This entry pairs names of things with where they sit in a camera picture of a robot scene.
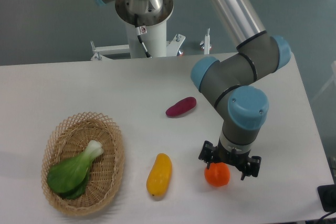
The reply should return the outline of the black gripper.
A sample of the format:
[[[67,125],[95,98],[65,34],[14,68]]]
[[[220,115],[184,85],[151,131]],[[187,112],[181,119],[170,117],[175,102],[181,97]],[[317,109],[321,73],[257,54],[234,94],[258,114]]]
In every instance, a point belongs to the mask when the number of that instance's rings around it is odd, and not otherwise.
[[[212,163],[225,163],[235,166],[242,173],[240,179],[244,180],[250,176],[258,177],[261,166],[261,157],[249,157],[249,153],[250,150],[242,154],[239,154],[238,151],[229,151],[220,141],[218,141],[217,146],[205,141],[198,159],[206,163],[206,169],[210,169]]]

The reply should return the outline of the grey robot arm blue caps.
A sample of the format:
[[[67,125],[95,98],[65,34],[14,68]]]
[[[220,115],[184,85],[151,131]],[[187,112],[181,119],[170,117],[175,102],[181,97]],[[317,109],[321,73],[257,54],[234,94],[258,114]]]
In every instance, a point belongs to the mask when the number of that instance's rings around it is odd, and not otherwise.
[[[173,11],[173,0],[94,0],[98,5],[115,3],[125,22],[132,58],[168,56],[165,25]],[[211,0],[236,45],[237,54],[219,61],[206,56],[191,71],[199,92],[223,118],[214,146],[205,142],[200,160],[207,165],[225,163],[236,167],[243,177],[257,177],[261,158],[250,156],[251,146],[264,124],[269,103],[253,83],[276,72],[291,58],[288,42],[270,36],[249,0]]]

